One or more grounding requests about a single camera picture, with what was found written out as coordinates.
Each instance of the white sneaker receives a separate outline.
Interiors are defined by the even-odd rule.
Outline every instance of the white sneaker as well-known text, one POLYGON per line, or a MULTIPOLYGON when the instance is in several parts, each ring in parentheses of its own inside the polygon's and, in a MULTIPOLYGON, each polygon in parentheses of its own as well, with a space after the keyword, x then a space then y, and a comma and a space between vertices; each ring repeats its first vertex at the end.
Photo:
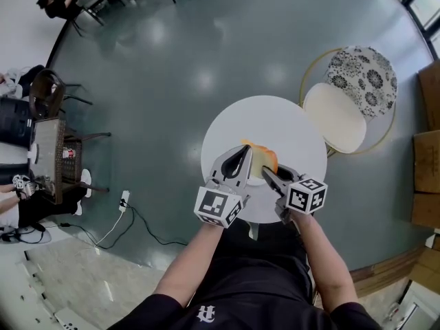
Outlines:
POLYGON ((81 206, 81 201, 78 202, 78 207, 77 207, 74 215, 83 215, 83 207, 81 206))
MULTIPOLYGON (((86 168, 82 170, 81 182, 84 182, 85 184, 91 184, 91 174, 90 171, 88 171, 86 168)), ((91 189, 88 188, 85 197, 90 198, 90 196, 91 196, 91 189)))

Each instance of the black cable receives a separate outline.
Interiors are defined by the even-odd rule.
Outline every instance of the black cable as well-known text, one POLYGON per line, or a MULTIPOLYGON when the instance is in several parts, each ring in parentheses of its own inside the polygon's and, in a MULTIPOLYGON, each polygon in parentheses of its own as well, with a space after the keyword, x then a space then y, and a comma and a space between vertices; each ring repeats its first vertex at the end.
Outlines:
POLYGON ((187 243, 182 243, 182 242, 179 242, 179 241, 171 241, 171 242, 162 242, 162 241, 160 241, 159 240, 159 238, 157 237, 157 236, 155 236, 152 232, 151 232, 151 230, 150 230, 150 228, 149 228, 149 225, 148 225, 148 223, 146 222, 146 219, 138 212, 138 210, 135 208, 135 207, 133 207, 133 206, 131 206, 130 204, 128 204, 128 203, 125 203, 125 206, 127 206, 128 208, 130 208, 139 218, 141 218, 142 220, 143 220, 143 222, 144 222, 144 225, 145 225, 145 227, 146 227, 146 230, 148 231, 148 233, 151 235, 151 236, 153 236, 154 237, 154 239, 158 242, 158 243, 160 243, 161 245, 171 245, 171 244, 173 244, 173 243, 175 243, 175 244, 178 244, 178 245, 188 245, 187 243))
POLYGON ((118 242, 119 239, 120 239, 122 236, 124 236, 124 235, 127 233, 128 230, 131 229, 131 226, 133 226, 134 223, 135 223, 135 213, 132 211, 132 215, 131 215, 131 223, 130 223, 130 225, 125 229, 125 231, 124 231, 122 234, 120 234, 120 235, 116 238, 116 240, 115 240, 115 241, 114 241, 109 247, 102 247, 101 245, 98 245, 98 247, 100 247, 100 248, 102 248, 102 249, 104 249, 104 250, 109 250, 110 248, 113 248, 113 247, 115 246, 116 242, 118 242))
MULTIPOLYGON (((111 248, 113 248, 114 246, 115 246, 115 244, 120 240, 120 238, 122 237, 122 236, 124 236, 130 229, 131 229, 131 227, 133 226, 133 224, 135 223, 135 214, 139 217, 139 218, 141 218, 142 220, 143 220, 143 222, 144 222, 144 225, 145 225, 145 227, 146 227, 146 230, 148 231, 148 233, 158 242, 158 243, 160 243, 161 245, 171 245, 171 244, 178 244, 178 245, 188 245, 187 243, 182 243, 182 242, 179 242, 179 241, 171 241, 171 242, 162 242, 162 241, 160 241, 159 240, 159 237, 157 237, 156 235, 154 235, 152 232, 151 232, 151 230, 150 230, 150 227, 149 227, 149 225, 148 225, 148 223, 146 222, 146 219, 138 212, 138 210, 135 208, 135 207, 133 207, 133 206, 131 206, 130 204, 128 204, 128 203, 125 203, 125 201, 122 201, 122 203, 121 203, 121 206, 123 206, 123 204, 125 204, 125 206, 127 207, 127 208, 130 208, 131 209, 131 213, 132 213, 132 217, 131 217, 131 222, 130 222, 130 225, 128 225, 127 226, 127 228, 118 236, 118 237, 116 237, 116 240, 110 245, 110 246, 108 246, 108 247, 103 247, 103 246, 101 246, 101 245, 97 245, 99 248, 102 248, 102 249, 104 249, 104 250, 109 250, 109 249, 111 249, 111 248)), ((97 241, 97 239, 96 239, 96 237, 92 234, 92 233, 90 233, 89 231, 87 231, 86 229, 84 229, 82 226, 79 226, 79 225, 73 225, 73 224, 70 224, 70 223, 60 223, 60 225, 54 225, 54 226, 48 226, 48 227, 46 227, 46 228, 56 228, 56 227, 58 227, 58 226, 60 226, 60 227, 62 227, 62 228, 68 228, 68 227, 70 227, 70 226, 75 226, 76 228, 80 228, 82 231, 84 231, 84 233, 87 235, 87 237, 89 237, 89 239, 90 239, 90 241, 94 244, 94 245, 96 245, 96 241, 97 241)))
POLYGON ((13 237, 15 237, 16 239, 18 239, 20 242, 27 243, 28 245, 36 245, 36 244, 40 243, 41 240, 43 240, 44 232, 41 233, 41 237, 40 237, 40 239, 38 240, 38 242, 27 242, 27 241, 24 241, 24 240, 22 240, 22 239, 20 238, 19 235, 21 235, 21 234, 15 234, 15 235, 13 235, 13 237))
POLYGON ((69 228, 71 226, 74 226, 76 228, 80 228, 82 231, 84 231, 84 233, 87 235, 87 237, 89 237, 89 240, 94 245, 96 244, 96 237, 91 232, 87 231, 86 229, 84 229, 82 226, 79 226, 79 225, 73 225, 71 223, 60 223, 60 225, 47 226, 46 228, 57 228, 57 227, 69 228))

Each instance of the window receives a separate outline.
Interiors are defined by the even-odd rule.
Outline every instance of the window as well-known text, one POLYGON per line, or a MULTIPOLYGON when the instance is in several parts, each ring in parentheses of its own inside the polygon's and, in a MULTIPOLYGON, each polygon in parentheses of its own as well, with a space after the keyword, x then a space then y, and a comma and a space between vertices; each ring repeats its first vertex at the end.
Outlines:
POLYGON ((432 38, 431 38, 432 46, 434 47, 434 50, 437 55, 440 55, 440 32, 437 32, 432 38))
POLYGON ((424 30, 427 30, 440 16, 440 0, 414 0, 410 8, 424 30))

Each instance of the patterned cushion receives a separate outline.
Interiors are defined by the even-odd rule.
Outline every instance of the patterned cushion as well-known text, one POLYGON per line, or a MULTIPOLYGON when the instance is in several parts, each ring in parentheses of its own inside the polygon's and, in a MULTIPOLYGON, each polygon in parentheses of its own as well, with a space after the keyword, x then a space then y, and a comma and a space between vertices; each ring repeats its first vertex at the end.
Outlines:
POLYGON ((385 114, 397 97, 393 67, 372 47, 339 51, 330 61, 325 82, 341 88, 367 119, 385 114))

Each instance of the cardboard box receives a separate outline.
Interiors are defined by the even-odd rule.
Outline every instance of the cardboard box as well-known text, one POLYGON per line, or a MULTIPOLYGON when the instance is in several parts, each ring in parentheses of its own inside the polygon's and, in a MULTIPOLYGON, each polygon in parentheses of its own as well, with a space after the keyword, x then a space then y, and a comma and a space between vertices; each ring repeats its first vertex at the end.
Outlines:
POLYGON ((412 269, 410 279, 440 294, 440 252, 426 247, 412 269))
POLYGON ((440 235, 436 235, 434 238, 434 244, 432 245, 434 250, 438 250, 440 252, 440 235))
POLYGON ((440 131, 415 135, 414 154, 415 190, 440 193, 440 131))
POLYGON ((440 129, 440 60, 419 71, 419 80, 425 100, 428 128, 440 129))
POLYGON ((440 195, 414 194, 411 222, 428 228, 440 228, 440 195))

